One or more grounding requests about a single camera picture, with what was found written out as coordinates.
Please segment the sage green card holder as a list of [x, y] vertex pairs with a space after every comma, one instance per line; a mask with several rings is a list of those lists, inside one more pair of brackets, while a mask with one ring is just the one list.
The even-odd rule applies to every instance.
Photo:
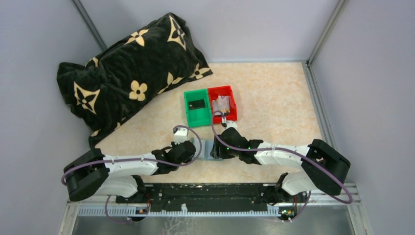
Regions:
[[[191, 138], [190, 141], [196, 148], [195, 155], [199, 152], [200, 144], [197, 138]], [[202, 142], [202, 152], [199, 155], [199, 160], [201, 161], [223, 161], [222, 158], [214, 158], [211, 156], [211, 151], [214, 148], [214, 141], [213, 140], [205, 140], [201, 139]]]

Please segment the green plastic bin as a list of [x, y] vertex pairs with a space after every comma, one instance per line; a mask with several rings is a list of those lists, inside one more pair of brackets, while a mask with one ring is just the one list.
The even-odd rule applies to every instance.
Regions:
[[190, 128], [211, 124], [211, 106], [207, 89], [184, 92], [187, 124]]

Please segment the red plastic bin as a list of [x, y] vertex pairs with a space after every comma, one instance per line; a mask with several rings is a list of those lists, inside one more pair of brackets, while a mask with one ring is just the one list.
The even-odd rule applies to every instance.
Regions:
[[237, 106], [233, 97], [231, 86], [221, 86], [208, 88], [208, 96], [211, 104], [211, 112], [213, 115], [213, 123], [219, 124], [222, 117], [216, 111], [221, 111], [227, 120], [237, 121]]

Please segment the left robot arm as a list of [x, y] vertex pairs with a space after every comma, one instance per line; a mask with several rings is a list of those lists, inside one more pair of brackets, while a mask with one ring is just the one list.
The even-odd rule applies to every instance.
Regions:
[[64, 168], [62, 183], [69, 200], [116, 195], [142, 202], [147, 195], [141, 176], [168, 174], [191, 164], [201, 154], [201, 142], [184, 141], [136, 156], [105, 155], [94, 148]]

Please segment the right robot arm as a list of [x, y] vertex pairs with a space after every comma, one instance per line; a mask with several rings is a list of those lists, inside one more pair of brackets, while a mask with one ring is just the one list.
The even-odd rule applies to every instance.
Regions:
[[338, 196], [344, 187], [350, 161], [329, 144], [314, 139], [309, 145], [272, 144], [264, 140], [248, 140], [234, 127], [215, 135], [213, 155], [222, 159], [238, 158], [247, 164], [282, 165], [298, 169], [280, 176], [276, 197], [288, 202], [294, 195], [319, 189]]

